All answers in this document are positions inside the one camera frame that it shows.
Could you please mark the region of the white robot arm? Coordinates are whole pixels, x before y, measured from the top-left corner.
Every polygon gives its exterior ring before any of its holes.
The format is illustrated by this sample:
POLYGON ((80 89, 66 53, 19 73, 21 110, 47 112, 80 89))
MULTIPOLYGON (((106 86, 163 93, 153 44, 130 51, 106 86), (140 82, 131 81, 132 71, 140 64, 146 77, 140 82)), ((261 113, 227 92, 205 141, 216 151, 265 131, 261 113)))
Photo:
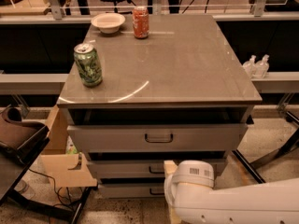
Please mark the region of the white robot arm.
POLYGON ((215 189, 204 161, 164 163, 164 196, 189 224, 299 224, 299 179, 215 189))

